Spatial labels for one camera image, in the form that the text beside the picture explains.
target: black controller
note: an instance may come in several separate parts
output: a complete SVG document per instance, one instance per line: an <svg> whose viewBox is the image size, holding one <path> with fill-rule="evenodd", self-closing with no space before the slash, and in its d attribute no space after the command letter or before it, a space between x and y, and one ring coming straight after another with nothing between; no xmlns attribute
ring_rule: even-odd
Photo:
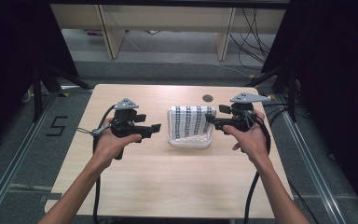
<svg viewBox="0 0 358 224"><path fill-rule="evenodd" d="M232 114L231 119L219 119L214 115L205 114L206 121L214 124L216 130L222 130L224 125L231 125L242 132L247 132L255 123L257 115L252 103L264 102L270 99L265 96L253 95L250 93L240 93L233 97L230 101L233 102L231 106L220 105L219 111L225 114Z"/></svg>
<svg viewBox="0 0 358 224"><path fill-rule="evenodd" d="M142 139L150 138L152 133L158 133L161 124L154 124L150 127L147 126L136 126L135 123L145 122L146 115L137 115L137 111L134 108L139 106L128 98L124 98L121 102L114 106L115 115L110 123L110 130L116 137L126 137L131 134L140 134ZM120 154L115 158L121 160L123 157L124 148Z"/></svg>

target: person's left hand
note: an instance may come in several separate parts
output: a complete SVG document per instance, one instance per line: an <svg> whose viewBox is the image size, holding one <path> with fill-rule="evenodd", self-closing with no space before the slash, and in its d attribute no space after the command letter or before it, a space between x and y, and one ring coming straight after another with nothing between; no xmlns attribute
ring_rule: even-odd
<svg viewBox="0 0 358 224"><path fill-rule="evenodd" d="M111 120L112 119L106 119L104 124L111 122ZM100 136L92 159L100 168L106 169L126 145L137 142L141 139L142 136L140 134L131 134L129 136L119 138L112 134L110 129L106 129Z"/></svg>

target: printed pattern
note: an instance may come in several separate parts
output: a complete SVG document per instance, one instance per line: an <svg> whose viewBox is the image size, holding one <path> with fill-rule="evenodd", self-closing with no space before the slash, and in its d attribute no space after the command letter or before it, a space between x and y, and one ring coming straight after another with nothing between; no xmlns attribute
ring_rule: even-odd
<svg viewBox="0 0 358 224"><path fill-rule="evenodd" d="M171 136L174 139L203 135L211 125L205 114L216 115L211 106L173 106L171 108Z"/></svg>

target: small round object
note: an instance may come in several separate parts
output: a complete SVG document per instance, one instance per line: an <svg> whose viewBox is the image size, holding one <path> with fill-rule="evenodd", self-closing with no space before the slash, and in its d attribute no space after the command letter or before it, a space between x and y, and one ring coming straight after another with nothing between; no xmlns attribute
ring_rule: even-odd
<svg viewBox="0 0 358 224"><path fill-rule="evenodd" d="M204 100L207 103L210 103L211 101L213 101L213 97L212 95L205 94L204 96L202 96L202 100Z"/></svg>

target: wooden table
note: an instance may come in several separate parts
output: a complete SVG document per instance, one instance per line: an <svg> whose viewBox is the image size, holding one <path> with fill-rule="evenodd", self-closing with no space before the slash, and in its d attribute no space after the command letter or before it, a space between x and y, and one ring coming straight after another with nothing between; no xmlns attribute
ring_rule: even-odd
<svg viewBox="0 0 358 224"><path fill-rule="evenodd" d="M238 93L257 94L254 88L98 85L85 110L79 127L95 129L105 111L124 97L146 114L145 124L161 123L159 133L130 144L121 161L113 161L102 174L101 200L98 214L118 217L200 217L242 218L248 190L255 168L247 156L231 150L234 137L213 130L213 141L205 149L175 148L167 142L167 110L172 105L231 105L229 99ZM211 103L202 100L210 94ZM264 113L261 103L255 108ZM227 117L217 112L217 117ZM52 193L64 193L91 157L92 137L75 134ZM289 185L274 139L270 157L286 190ZM92 215L93 189L81 206L79 215ZM48 200L46 211L56 200ZM262 182L257 183L252 199L250 218L273 218Z"/></svg>

